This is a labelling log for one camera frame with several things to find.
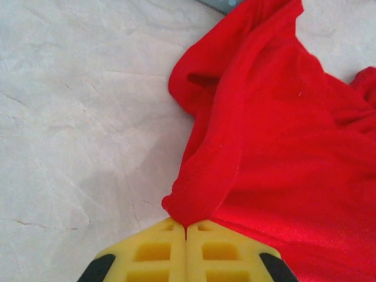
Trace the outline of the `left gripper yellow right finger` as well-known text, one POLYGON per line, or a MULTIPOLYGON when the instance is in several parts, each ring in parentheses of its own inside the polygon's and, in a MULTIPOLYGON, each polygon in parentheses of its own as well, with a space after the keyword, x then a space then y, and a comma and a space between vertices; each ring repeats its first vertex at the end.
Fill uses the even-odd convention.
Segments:
POLYGON ((187 228, 187 282, 298 282, 280 253, 206 220, 187 228))

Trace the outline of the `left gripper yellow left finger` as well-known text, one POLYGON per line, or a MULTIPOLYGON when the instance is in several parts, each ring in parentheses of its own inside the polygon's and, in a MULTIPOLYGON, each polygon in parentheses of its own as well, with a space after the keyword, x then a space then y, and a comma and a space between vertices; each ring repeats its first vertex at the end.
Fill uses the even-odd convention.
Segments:
POLYGON ((164 219, 99 252, 78 282, 184 282, 185 229, 164 219))

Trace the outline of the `red t-shirt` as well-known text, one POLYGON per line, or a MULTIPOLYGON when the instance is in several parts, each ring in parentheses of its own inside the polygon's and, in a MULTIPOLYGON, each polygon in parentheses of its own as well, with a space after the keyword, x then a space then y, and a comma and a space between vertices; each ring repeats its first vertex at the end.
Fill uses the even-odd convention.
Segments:
POLYGON ((376 67, 350 84, 296 37, 301 0, 244 0, 181 57, 194 117, 163 208, 280 251, 301 282, 376 282, 376 67))

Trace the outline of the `light blue plastic basket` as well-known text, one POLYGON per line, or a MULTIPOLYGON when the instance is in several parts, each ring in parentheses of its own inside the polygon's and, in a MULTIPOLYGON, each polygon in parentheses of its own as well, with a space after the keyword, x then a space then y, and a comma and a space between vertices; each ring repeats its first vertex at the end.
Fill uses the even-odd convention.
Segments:
POLYGON ((230 13, 234 8, 239 6, 244 0, 196 0, 208 7, 213 8, 215 11, 224 15, 230 13))

